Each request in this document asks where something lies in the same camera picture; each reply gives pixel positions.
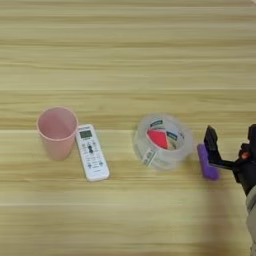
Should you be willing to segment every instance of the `tape roll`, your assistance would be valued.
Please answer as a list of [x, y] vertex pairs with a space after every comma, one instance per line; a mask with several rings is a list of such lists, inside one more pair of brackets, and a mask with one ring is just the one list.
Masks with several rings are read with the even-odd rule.
[[[156, 145], [148, 136], [149, 130], [166, 133], [168, 149]], [[138, 124], [134, 136], [137, 157], [147, 166], [158, 170], [172, 170], [190, 154], [194, 148], [191, 131], [176, 118], [167, 114], [151, 114]]]

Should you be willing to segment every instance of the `wooden table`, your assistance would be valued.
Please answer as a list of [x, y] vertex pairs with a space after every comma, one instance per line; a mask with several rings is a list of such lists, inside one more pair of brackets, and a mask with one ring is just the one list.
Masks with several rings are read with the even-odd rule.
[[[208, 124], [235, 159], [256, 122], [256, 6], [249, 0], [0, 2], [0, 255], [249, 255], [233, 175], [143, 166], [139, 120]], [[111, 178], [89, 183], [78, 151], [48, 159], [35, 129], [47, 107], [97, 128]]]

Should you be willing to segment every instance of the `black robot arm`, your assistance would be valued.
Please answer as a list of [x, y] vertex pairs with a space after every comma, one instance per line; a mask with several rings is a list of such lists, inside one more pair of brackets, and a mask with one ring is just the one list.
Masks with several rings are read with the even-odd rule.
[[204, 138], [209, 163], [232, 170], [236, 181], [242, 185], [246, 195], [256, 185], [256, 124], [250, 126], [248, 139], [248, 144], [242, 144], [238, 159], [232, 162], [221, 158], [217, 145], [218, 136], [214, 128], [208, 126]]

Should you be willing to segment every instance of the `air conditioner remote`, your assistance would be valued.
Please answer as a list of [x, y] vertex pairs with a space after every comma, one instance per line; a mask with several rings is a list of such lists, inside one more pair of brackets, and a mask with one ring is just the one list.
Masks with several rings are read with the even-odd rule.
[[107, 179], [109, 169], [94, 127], [91, 124], [79, 126], [76, 141], [86, 178], [89, 181]]

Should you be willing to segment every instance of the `pink cup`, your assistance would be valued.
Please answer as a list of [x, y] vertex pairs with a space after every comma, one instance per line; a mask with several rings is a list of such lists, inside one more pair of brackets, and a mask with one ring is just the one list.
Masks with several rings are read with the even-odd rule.
[[73, 147], [78, 121], [75, 114], [64, 107], [45, 110], [38, 118], [37, 129], [49, 156], [65, 159]]

